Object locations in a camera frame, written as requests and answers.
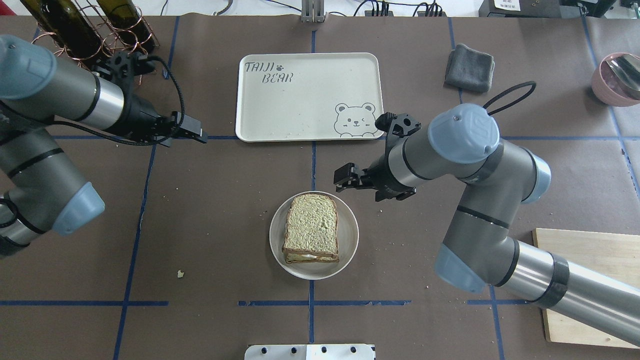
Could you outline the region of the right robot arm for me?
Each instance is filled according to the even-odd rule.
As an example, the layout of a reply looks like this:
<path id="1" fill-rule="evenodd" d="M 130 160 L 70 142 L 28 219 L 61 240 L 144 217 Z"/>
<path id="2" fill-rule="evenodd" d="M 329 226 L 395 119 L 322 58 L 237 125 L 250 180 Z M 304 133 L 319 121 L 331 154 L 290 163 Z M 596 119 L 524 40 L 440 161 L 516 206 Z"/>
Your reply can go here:
<path id="1" fill-rule="evenodd" d="M 411 115 L 386 112 L 383 155 L 359 170 L 334 171 L 337 192 L 373 189 L 375 200 L 402 201 L 419 185 L 445 175 L 465 184 L 434 265 L 457 289 L 486 285 L 560 313 L 634 346 L 639 344 L 639 290 L 631 285 L 509 237 L 522 204 L 550 187 L 550 166 L 530 150 L 502 139 L 498 123 L 477 104 L 437 115 L 426 129 Z"/>

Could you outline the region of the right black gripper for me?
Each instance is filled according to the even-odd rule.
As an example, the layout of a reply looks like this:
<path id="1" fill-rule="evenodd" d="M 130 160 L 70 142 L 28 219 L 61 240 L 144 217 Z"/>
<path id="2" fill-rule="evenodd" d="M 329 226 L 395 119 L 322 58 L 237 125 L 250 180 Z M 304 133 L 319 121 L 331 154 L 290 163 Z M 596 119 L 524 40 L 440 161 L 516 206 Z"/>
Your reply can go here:
<path id="1" fill-rule="evenodd" d="M 375 202 L 387 199 L 403 201 L 416 193 L 416 187 L 403 180 L 400 169 L 406 161 L 403 146 L 407 137 L 418 132 L 422 125 L 406 112 L 396 114 L 384 112 L 375 119 L 375 127 L 386 133 L 384 154 L 364 171 L 354 162 L 348 162 L 334 171 L 334 186 L 337 193 L 348 189 L 357 191 L 375 190 Z"/>

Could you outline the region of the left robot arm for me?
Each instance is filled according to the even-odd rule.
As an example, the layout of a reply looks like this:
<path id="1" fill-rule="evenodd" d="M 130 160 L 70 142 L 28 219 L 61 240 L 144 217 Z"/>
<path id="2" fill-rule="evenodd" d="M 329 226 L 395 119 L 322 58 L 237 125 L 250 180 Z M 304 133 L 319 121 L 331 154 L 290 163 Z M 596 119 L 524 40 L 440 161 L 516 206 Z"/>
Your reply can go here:
<path id="1" fill-rule="evenodd" d="M 0 38 L 0 166 L 14 188 L 1 194 L 1 257 L 26 249 L 48 231 L 69 235 L 105 211 L 93 184 L 47 131 L 64 125 L 130 146 L 185 138 L 205 144 L 201 122 L 179 111 L 162 116 L 135 94 L 135 77 L 160 63 L 157 55 L 119 51 L 80 68 L 14 35 Z"/>

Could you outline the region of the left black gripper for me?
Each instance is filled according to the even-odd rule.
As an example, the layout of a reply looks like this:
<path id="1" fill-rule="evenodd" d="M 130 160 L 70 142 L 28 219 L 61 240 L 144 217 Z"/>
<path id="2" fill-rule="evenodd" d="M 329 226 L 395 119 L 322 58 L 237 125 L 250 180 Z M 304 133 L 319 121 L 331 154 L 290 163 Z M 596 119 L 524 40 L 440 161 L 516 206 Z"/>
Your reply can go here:
<path id="1" fill-rule="evenodd" d="M 201 121 L 187 114 L 178 114 L 177 118 L 160 115 L 151 101 L 135 93 L 136 77 L 153 72 L 156 64 L 161 64 L 167 72 L 180 98 L 182 91 L 178 82 L 167 62 L 158 55 L 118 51 L 107 61 L 98 64 L 96 70 L 99 75 L 121 89 L 124 101 L 118 119 L 104 132 L 134 142 L 137 146 L 169 147 L 174 138 L 207 144 L 208 133 L 202 129 Z"/>

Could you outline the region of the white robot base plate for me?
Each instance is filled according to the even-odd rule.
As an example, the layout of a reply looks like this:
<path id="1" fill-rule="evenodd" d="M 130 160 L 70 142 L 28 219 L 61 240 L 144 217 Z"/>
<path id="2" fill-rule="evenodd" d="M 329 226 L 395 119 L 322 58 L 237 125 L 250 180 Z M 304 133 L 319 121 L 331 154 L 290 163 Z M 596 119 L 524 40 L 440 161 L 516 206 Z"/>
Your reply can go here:
<path id="1" fill-rule="evenodd" d="M 254 344 L 245 360 L 375 360 L 373 344 Z"/>

